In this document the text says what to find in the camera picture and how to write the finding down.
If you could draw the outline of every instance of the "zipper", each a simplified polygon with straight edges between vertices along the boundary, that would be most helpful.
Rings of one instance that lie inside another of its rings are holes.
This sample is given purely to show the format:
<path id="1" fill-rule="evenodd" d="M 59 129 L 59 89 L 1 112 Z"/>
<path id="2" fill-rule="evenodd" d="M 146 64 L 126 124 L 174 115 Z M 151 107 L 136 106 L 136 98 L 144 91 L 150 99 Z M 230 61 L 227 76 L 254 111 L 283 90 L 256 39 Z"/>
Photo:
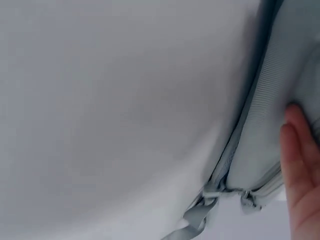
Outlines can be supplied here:
<path id="1" fill-rule="evenodd" d="M 241 205 L 244 213 L 260 211 L 282 191 L 283 184 L 280 165 L 273 167 L 257 185 L 260 187 L 242 193 Z"/>

